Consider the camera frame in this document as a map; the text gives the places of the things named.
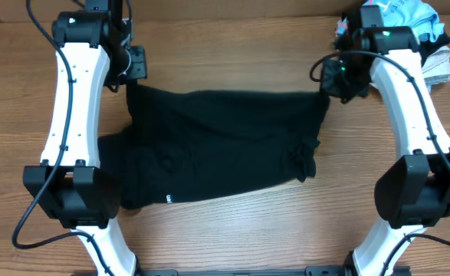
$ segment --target wood surface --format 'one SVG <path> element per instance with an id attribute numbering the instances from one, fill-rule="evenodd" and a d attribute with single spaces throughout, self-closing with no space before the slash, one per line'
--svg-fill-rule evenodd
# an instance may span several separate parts
<path id="1" fill-rule="evenodd" d="M 132 0 L 136 21 L 273 18 L 336 15 L 364 0 Z M 450 14 L 450 0 L 424 0 L 439 14 Z M 79 7 L 71 0 L 32 0 L 39 21 L 53 21 Z M 25 0 L 0 0 L 0 22 L 29 22 Z"/>
<path id="2" fill-rule="evenodd" d="M 450 16 L 443 16 L 450 34 Z M 148 80 L 183 93 L 199 89 L 315 91 L 310 66 L 331 52 L 337 18 L 147 22 L 136 26 Z M 38 164 L 51 122 L 54 50 L 32 24 L 0 24 L 0 276 L 69 275 L 94 269 L 72 238 L 33 250 L 11 245 L 32 198 L 23 167 Z M 450 135 L 450 83 L 433 91 Z M 125 93 L 103 94 L 100 135 L 130 122 Z M 341 264 L 375 222 L 373 188 L 395 162 L 380 96 L 333 100 L 316 151 L 317 177 L 243 195 L 120 212 L 127 244 L 145 269 L 180 271 L 304 268 Z M 36 208 L 20 240 L 66 232 Z M 450 218 L 429 233 L 450 239 Z M 450 275 L 450 248 L 417 240 L 402 257 L 414 275 Z"/>

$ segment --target pile of clothes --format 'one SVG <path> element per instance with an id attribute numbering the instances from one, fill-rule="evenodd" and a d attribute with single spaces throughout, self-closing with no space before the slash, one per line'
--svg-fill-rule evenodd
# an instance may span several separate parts
<path id="1" fill-rule="evenodd" d="M 409 26 L 419 37 L 422 72 L 429 92 L 433 85 L 450 81 L 450 37 L 434 8 L 421 0 L 369 0 L 364 5 L 378 5 L 386 27 Z M 347 23 L 347 19 L 337 22 L 337 36 L 346 32 Z"/>

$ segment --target wooden tabletop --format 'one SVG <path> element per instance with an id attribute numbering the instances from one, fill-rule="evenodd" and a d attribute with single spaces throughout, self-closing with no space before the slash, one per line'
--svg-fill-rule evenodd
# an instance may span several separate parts
<path id="1" fill-rule="evenodd" d="M 450 16 L 443 16 L 450 34 Z M 199 89 L 317 90 L 307 73 L 331 51 L 336 18 L 147 22 L 148 80 L 175 92 Z M 94 265 L 68 239 L 20 251 L 11 233 L 31 202 L 21 177 L 38 164 L 49 131 L 56 81 L 54 50 L 32 24 L 0 24 L 0 276 L 69 275 Z M 450 135 L 450 83 L 433 100 Z M 100 135 L 130 116 L 125 93 L 105 91 Z M 121 210 L 130 248 L 145 269 L 180 271 L 340 265 L 375 222 L 373 188 L 395 162 L 395 144 L 377 93 L 347 105 L 333 100 L 320 132 L 317 177 L 223 199 Z M 66 232 L 35 209 L 24 243 Z M 450 239 L 450 218 L 429 233 Z M 417 240 L 402 257 L 415 275 L 450 275 L 450 248 Z"/>

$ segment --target black cloth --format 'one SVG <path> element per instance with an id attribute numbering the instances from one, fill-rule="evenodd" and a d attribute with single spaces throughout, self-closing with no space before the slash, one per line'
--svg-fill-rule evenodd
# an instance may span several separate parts
<path id="1" fill-rule="evenodd" d="M 446 31 L 438 36 L 438 39 L 434 42 L 430 40 L 421 42 L 420 54 L 422 57 L 422 66 L 424 66 L 427 59 L 434 54 L 439 48 L 450 44 L 450 37 L 446 34 Z"/>
<path id="2" fill-rule="evenodd" d="M 127 88 L 133 123 L 99 139 L 101 169 L 118 178 L 122 206 L 191 202 L 315 176 L 329 105 L 319 93 Z"/>

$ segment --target light blue cloth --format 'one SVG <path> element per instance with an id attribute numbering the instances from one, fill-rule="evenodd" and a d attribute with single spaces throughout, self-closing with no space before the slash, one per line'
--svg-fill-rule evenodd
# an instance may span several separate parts
<path id="1" fill-rule="evenodd" d="M 386 27 L 409 26 L 421 41 L 435 42 L 445 30 L 438 13 L 421 0 L 369 0 L 364 5 L 378 5 Z M 347 19 L 337 23 L 337 35 L 347 30 Z"/>

